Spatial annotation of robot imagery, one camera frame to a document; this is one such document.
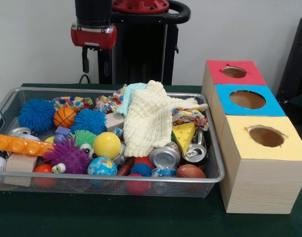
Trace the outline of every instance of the purple toy cube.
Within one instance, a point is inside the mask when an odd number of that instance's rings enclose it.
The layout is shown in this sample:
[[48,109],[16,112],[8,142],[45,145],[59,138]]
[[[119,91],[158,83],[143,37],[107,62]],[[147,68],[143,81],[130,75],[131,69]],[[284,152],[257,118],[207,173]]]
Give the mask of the purple toy cube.
[[55,134],[58,135],[58,134],[62,134],[63,136],[67,136],[69,133],[71,132],[70,129],[68,128],[64,128],[64,127],[58,127],[55,131]]
[[62,134],[57,134],[54,138],[54,142],[55,143],[63,143],[63,140],[65,140],[66,136],[62,135]]

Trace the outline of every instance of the dark green table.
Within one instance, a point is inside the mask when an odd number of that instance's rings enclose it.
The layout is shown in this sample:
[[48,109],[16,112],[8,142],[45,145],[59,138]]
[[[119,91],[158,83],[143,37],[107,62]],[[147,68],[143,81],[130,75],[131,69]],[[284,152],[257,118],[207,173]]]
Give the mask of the dark green table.
[[[23,84],[117,89],[114,85]],[[199,86],[167,86],[200,93]],[[290,215],[226,214],[218,185],[206,199],[0,192],[0,236],[302,236],[302,191]]]

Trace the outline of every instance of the green spiky ball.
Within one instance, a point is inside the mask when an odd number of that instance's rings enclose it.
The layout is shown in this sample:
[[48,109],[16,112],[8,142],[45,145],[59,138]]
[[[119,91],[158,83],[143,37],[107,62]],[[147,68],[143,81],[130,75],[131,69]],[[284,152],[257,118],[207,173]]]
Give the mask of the green spiky ball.
[[76,137],[75,146],[81,146],[82,144],[88,143],[93,147],[93,142],[96,135],[86,130],[76,130],[75,134],[70,133],[72,138]]

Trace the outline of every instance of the googly eye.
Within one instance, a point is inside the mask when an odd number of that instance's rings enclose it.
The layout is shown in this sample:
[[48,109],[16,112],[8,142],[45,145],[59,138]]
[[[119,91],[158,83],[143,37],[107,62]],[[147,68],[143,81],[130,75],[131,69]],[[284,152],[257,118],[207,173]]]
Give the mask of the googly eye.
[[57,173],[64,173],[66,166],[63,163],[57,164],[56,171]]
[[90,144],[85,143],[81,145],[80,150],[83,150],[85,154],[89,154],[92,150],[92,147]]
[[53,167],[52,167],[52,173],[54,173],[54,174],[56,174],[56,173],[57,173],[56,168],[57,168],[57,165],[55,165],[55,166],[53,166]]
[[95,159],[96,157],[97,157],[97,155],[94,153],[94,150],[92,149],[92,150],[90,151],[89,155],[88,155],[88,158],[89,158],[90,160],[93,160],[93,159]]

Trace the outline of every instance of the white cloth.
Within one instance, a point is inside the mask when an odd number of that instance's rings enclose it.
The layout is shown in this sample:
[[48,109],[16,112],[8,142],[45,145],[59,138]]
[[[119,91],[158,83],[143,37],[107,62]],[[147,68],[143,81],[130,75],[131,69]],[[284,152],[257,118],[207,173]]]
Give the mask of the white cloth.
[[204,111],[207,104],[198,105],[193,98],[182,100],[169,97],[163,85],[149,81],[145,90],[136,90],[124,124],[126,157],[145,157],[154,148],[171,141],[172,109],[187,108]]

